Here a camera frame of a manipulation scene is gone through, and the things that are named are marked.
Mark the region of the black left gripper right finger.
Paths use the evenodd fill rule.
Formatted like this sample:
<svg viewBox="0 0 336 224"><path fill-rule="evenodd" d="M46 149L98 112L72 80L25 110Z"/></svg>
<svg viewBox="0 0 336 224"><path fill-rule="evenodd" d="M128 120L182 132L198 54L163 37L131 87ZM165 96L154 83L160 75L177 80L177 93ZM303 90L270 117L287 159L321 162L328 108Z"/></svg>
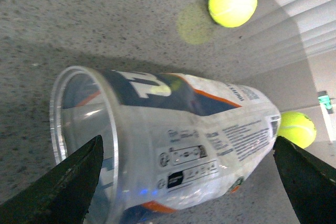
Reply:
<svg viewBox="0 0 336 224"><path fill-rule="evenodd" d="M335 168L279 136L274 159L300 223L335 223Z"/></svg>

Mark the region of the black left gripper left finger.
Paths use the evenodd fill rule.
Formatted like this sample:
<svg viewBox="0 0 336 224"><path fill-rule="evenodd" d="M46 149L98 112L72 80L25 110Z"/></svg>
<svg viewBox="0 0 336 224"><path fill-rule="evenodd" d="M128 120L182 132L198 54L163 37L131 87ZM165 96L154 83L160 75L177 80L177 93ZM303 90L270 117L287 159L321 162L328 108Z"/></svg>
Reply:
<svg viewBox="0 0 336 224"><path fill-rule="evenodd" d="M1 204L1 223L83 223L102 161L103 140L98 135Z"/></svg>

